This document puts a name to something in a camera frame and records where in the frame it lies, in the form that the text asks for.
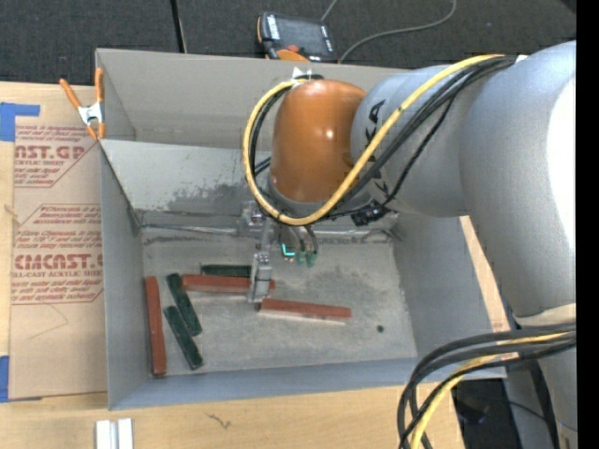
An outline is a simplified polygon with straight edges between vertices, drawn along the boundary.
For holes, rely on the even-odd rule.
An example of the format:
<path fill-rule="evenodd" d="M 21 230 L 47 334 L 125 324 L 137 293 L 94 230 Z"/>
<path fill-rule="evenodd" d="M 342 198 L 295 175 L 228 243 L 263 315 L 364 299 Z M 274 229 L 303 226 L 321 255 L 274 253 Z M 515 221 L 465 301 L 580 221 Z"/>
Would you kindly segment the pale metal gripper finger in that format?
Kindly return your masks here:
<path fill-rule="evenodd" d="M 260 295 L 269 296 L 273 291 L 272 264 L 267 253 L 260 255 Z"/>
<path fill-rule="evenodd" d="M 249 285 L 249 301 L 252 303 L 259 303 L 262 299 L 260 283 L 258 280 L 259 271 L 261 268 L 261 253 L 255 253 L 252 262 L 250 272 L 250 285 Z"/>

